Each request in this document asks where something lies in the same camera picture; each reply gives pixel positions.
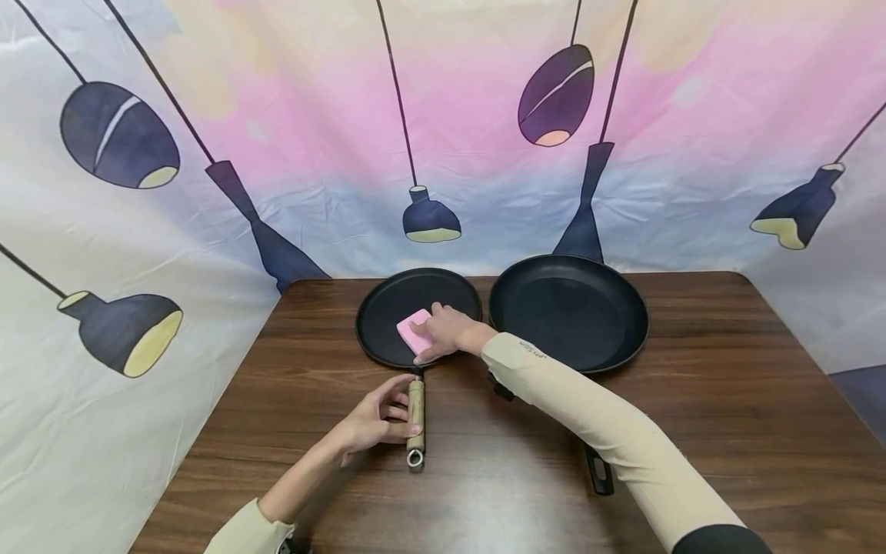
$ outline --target forearm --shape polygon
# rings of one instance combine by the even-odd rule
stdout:
[[[482,357],[512,393],[612,465],[669,552],[702,527],[743,527],[661,429],[629,402],[507,333],[488,340]]]
[[[205,554],[276,552],[311,495],[339,468],[342,448],[326,435],[260,499],[240,509],[215,534]]]
[[[327,434],[259,500],[268,521],[291,524],[323,481],[341,466],[342,446]]]

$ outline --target person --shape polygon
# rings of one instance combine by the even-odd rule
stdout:
[[[416,357],[425,364],[458,350],[479,356],[495,379],[548,413],[609,462],[664,549],[671,554],[771,554],[640,410],[533,344],[434,303],[413,331],[431,340]],[[244,506],[212,539],[206,554],[283,554],[293,522],[323,479],[379,442],[405,442],[421,432],[407,422],[403,388],[388,379],[367,394],[261,498]]]

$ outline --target pink sponge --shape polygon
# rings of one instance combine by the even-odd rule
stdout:
[[[430,348],[431,340],[421,335],[416,335],[414,332],[412,332],[412,329],[409,328],[409,323],[411,322],[416,325],[420,325],[423,324],[429,317],[431,317],[431,313],[428,310],[420,309],[415,312],[415,314],[407,317],[397,324],[397,332],[403,338],[403,342],[409,345],[415,355],[419,355]]]

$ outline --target table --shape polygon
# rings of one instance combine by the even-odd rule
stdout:
[[[774,552],[886,552],[886,456],[743,277],[629,275],[649,343],[601,382],[648,413]],[[486,298],[494,281],[472,279]],[[132,552],[197,554],[370,389],[393,375],[354,339],[373,280],[280,300]],[[578,440],[495,396],[482,362],[428,371],[427,465],[369,452],[306,513],[317,554],[660,554],[627,490],[594,496]]]

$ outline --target pan rim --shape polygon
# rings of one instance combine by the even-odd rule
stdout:
[[[465,285],[467,285],[468,288],[470,289],[474,304],[478,307],[479,319],[477,321],[482,322],[484,320],[483,299],[480,298],[480,293],[477,291],[477,287],[474,286],[474,284],[471,281],[469,281],[468,278],[465,277],[464,275],[462,275],[460,273],[456,273],[455,271],[452,271],[451,269],[433,268],[430,266],[421,267],[421,268],[406,269],[406,270],[403,270],[399,273],[395,273],[395,274],[391,275],[390,277],[386,277],[386,278],[382,279],[381,283],[378,283],[377,285],[372,287],[372,289],[366,294],[366,296],[363,297],[363,300],[361,300],[360,306],[357,308],[357,313],[354,316],[354,335],[357,338],[357,343],[360,344],[360,348],[363,351],[363,353],[366,356],[368,356],[369,359],[371,359],[373,362],[378,363],[380,365],[384,365],[384,367],[395,369],[395,370],[410,370],[410,369],[416,367],[416,365],[414,363],[402,364],[402,363],[387,362],[385,360],[382,360],[379,356],[377,356],[374,352],[372,352],[371,349],[369,348],[369,346],[367,345],[366,340],[364,340],[364,338],[362,336],[362,333],[360,331],[360,322],[364,318],[364,315],[366,313],[367,303],[371,299],[373,299],[375,296],[377,296],[379,289],[381,289],[384,285],[387,285],[389,282],[394,281],[398,278],[402,279],[404,277],[408,277],[409,274],[422,273],[422,272],[428,271],[429,269],[434,272],[440,273],[440,274],[445,274],[447,277],[454,277],[455,280],[462,281]],[[423,363],[421,367],[423,369],[429,369],[432,366],[437,365],[437,363],[442,359],[443,358],[438,358],[437,360],[434,360],[433,362]]]
[[[640,305],[643,308],[643,312],[646,314],[646,329],[645,329],[645,332],[643,333],[643,338],[638,343],[637,348],[634,349],[634,351],[631,353],[631,355],[629,355],[628,357],[626,357],[624,360],[622,360],[620,362],[613,363],[611,365],[607,365],[602,368],[596,368],[593,370],[578,370],[576,368],[571,368],[571,369],[573,369],[574,371],[576,371],[577,373],[580,373],[582,375],[595,375],[598,373],[606,373],[608,371],[614,371],[624,365],[627,365],[629,362],[631,362],[641,352],[641,350],[643,350],[643,347],[646,346],[646,342],[649,340],[649,332],[652,328],[652,317],[649,314],[649,306],[647,306],[646,300],[643,299],[643,296],[640,294],[640,291],[637,290],[637,287],[635,287],[630,281],[628,281],[624,275],[622,275],[621,273],[619,273],[615,269],[609,267],[605,263],[599,262],[597,260],[591,260],[590,258],[585,258],[584,256],[577,256],[574,254],[538,254],[535,256],[531,256],[529,258],[524,258],[523,260],[520,260],[520,261],[515,261],[507,269],[505,269],[501,273],[501,275],[498,276],[498,278],[495,279],[495,282],[493,283],[492,288],[489,290],[489,326],[492,327],[493,329],[495,329],[497,332],[503,332],[503,331],[499,331],[499,326],[495,324],[495,319],[493,317],[493,307],[492,307],[493,297],[495,295],[495,292],[496,292],[496,290],[500,290],[499,283],[509,273],[512,273],[513,271],[518,270],[519,269],[518,266],[528,263],[533,260],[538,260],[539,258],[557,258],[557,259],[573,258],[576,260],[582,260],[583,262],[590,262],[594,265],[597,265],[597,266],[600,266],[600,267],[606,269],[607,271],[609,271],[609,273],[615,275],[615,277],[617,277],[618,279],[623,281],[628,286],[628,288],[631,291],[633,291],[633,293],[636,295],[637,299],[640,301]]]

